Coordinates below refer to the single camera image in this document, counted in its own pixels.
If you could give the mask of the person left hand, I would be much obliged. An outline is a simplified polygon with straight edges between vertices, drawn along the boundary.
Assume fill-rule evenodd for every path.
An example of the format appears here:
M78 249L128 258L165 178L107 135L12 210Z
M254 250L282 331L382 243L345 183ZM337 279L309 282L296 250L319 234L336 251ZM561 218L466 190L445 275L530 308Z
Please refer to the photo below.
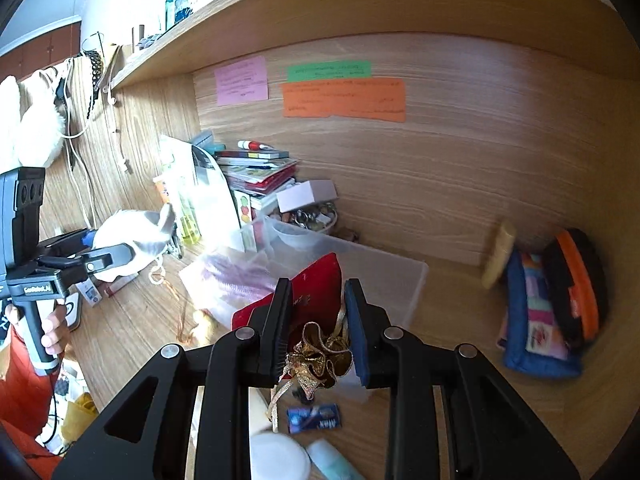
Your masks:
M43 332L41 344L49 356L59 358L70 339L70 329L66 323L66 307L55 300L39 301L38 312L41 314Z

